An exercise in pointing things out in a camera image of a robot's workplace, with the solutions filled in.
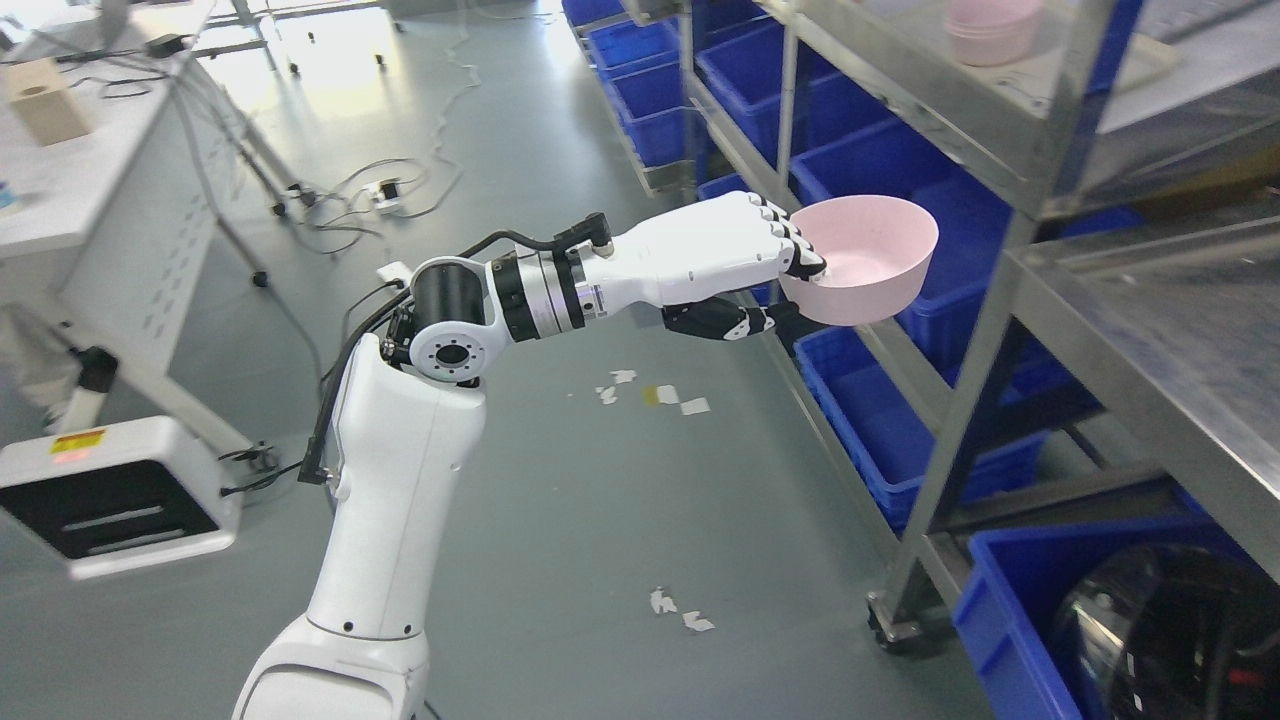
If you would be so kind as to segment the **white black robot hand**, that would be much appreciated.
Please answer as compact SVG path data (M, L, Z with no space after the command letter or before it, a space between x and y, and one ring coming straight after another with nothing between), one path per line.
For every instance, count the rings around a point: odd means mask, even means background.
M788 277L822 278L826 260L788 214L758 193L733 191L646 219L612 240L612 251L580 250L585 313L635 304L660 309L666 329L737 341L774 327L778 314L745 307L728 292Z

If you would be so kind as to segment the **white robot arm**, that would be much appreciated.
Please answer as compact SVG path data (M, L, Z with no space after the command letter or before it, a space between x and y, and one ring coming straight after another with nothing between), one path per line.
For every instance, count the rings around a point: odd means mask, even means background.
M325 484L333 525L302 615L253 665L236 719L420 719L428 601L452 496L486 423L481 378L511 345L604 311L585 261L613 252L594 213L539 242L498 231L483 247L410 270L344 342L300 464Z

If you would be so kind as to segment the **blue bin under arm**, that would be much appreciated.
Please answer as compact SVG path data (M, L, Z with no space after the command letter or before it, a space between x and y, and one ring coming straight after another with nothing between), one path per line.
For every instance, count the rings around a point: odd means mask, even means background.
M1277 583L1192 516L983 530L954 625L998 719L1275 719Z

